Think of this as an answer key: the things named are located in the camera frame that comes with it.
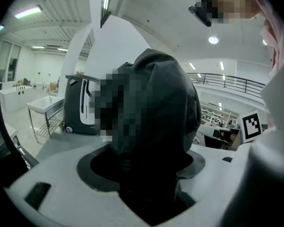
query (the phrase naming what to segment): railing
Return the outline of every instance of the railing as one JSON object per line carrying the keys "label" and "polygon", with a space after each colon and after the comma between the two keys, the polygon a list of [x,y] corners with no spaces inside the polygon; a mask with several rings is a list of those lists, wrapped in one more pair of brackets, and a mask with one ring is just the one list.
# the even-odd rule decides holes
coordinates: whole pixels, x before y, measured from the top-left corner
{"label": "railing", "polygon": [[100,20],[100,27],[104,25],[106,20],[108,19],[111,12],[109,11],[109,4],[111,0],[102,0],[101,3],[101,20]]}
{"label": "railing", "polygon": [[210,73],[188,73],[193,83],[224,87],[261,98],[260,92],[265,86],[256,81]]}

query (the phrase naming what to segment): pink cloth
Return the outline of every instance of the pink cloth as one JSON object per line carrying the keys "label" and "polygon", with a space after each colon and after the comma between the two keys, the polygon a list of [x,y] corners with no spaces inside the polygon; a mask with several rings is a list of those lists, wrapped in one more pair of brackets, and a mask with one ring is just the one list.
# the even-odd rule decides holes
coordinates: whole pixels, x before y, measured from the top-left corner
{"label": "pink cloth", "polygon": [[[266,18],[262,36],[267,43],[270,58],[272,59],[273,69],[269,76],[273,78],[284,64],[284,22],[268,0],[257,0],[257,3]],[[265,132],[275,131],[276,127],[267,107],[265,107],[265,113],[268,123],[268,130]]]}

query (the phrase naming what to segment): metal shelf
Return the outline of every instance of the metal shelf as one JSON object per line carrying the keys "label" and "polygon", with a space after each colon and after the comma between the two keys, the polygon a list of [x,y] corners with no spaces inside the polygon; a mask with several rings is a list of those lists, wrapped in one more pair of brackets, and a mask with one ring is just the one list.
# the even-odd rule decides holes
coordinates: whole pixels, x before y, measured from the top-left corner
{"label": "metal shelf", "polygon": [[[48,122],[49,122],[49,132],[50,134],[52,134],[55,131],[55,129],[59,126],[59,124],[62,122],[62,120],[58,120],[56,117],[52,117]],[[42,125],[42,127],[38,129],[35,132],[35,134],[46,138],[49,137],[46,124],[47,123]]]}

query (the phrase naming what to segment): window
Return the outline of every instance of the window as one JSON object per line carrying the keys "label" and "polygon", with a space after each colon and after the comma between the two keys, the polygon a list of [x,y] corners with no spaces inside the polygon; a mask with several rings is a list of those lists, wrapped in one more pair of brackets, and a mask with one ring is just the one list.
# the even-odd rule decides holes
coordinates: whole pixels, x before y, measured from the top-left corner
{"label": "window", "polygon": [[0,49],[0,82],[5,82],[5,70],[9,59],[11,43],[3,41]]}
{"label": "window", "polygon": [[15,79],[15,72],[16,72],[18,57],[20,54],[20,49],[21,47],[17,45],[14,45],[12,48],[9,60],[8,81],[13,81]]}

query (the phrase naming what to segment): person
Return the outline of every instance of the person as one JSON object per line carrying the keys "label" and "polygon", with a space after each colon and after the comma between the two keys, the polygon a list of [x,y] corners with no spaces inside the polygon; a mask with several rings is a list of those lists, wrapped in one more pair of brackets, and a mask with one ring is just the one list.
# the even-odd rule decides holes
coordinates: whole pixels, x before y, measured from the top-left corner
{"label": "person", "polygon": [[102,79],[94,95],[96,121],[111,137],[94,169],[119,182],[121,199],[152,226],[187,209],[177,171],[190,164],[201,106],[179,63],[147,49]]}
{"label": "person", "polygon": [[[284,65],[284,22],[268,0],[202,0],[207,7],[216,14],[212,17],[223,19],[253,19],[257,15],[263,16],[262,36],[269,50],[272,70],[269,74],[273,78]],[[268,129],[265,132],[275,131],[276,127],[269,109],[265,108]]]}

